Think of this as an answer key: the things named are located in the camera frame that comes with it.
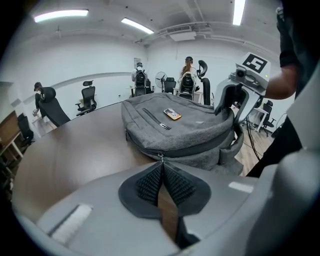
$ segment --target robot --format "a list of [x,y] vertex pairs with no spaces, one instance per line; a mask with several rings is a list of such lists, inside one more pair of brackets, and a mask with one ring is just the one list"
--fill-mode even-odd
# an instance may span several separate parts
[[232,104],[237,106],[239,111],[234,123],[238,124],[246,119],[253,108],[261,104],[266,95],[271,64],[248,52],[235,66],[235,72],[218,84],[214,104],[216,113]]

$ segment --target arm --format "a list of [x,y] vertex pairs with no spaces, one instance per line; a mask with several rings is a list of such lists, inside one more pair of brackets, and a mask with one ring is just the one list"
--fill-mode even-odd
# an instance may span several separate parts
[[299,61],[295,54],[291,37],[287,31],[281,10],[277,15],[277,28],[280,33],[280,67],[281,73],[270,79],[265,97],[282,100],[296,92]]
[[274,100],[289,98],[296,92],[298,70],[293,64],[281,68],[281,73],[270,79],[265,97]]

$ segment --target wooden table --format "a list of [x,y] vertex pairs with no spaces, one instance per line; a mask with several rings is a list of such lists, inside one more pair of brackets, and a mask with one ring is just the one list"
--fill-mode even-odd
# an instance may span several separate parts
[[36,222],[82,185],[154,161],[126,141],[121,103],[106,106],[67,122],[26,150],[12,204]]

